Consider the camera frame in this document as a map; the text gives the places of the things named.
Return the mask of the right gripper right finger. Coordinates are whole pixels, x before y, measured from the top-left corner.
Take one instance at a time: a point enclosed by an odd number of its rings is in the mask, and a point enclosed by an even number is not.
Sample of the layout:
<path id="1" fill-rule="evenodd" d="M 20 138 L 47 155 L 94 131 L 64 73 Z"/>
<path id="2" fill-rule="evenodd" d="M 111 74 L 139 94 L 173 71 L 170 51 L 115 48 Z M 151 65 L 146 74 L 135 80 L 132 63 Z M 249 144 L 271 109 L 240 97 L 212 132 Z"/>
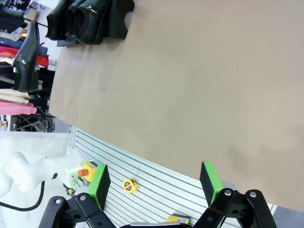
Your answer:
<path id="1" fill-rule="evenodd" d="M 220 228 L 227 218 L 236 219 L 242 228 L 275 228 L 276 223 L 261 191 L 242 194 L 225 188 L 215 168 L 203 161 L 199 180 L 208 208 L 194 224 L 195 228 Z"/>

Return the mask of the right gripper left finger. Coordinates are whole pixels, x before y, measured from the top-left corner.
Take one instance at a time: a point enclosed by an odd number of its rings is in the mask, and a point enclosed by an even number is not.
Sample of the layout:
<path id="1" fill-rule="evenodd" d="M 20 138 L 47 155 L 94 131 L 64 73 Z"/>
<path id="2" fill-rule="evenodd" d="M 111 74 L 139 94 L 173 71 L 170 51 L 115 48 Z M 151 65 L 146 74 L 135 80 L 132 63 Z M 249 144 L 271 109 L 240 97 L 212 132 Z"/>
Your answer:
<path id="1" fill-rule="evenodd" d="M 87 192 L 68 200 L 61 196 L 50 198 L 39 227 L 74 228 L 77 223 L 86 222 L 91 228 L 113 228 L 104 213 L 110 183 L 107 165 L 98 165 Z"/>

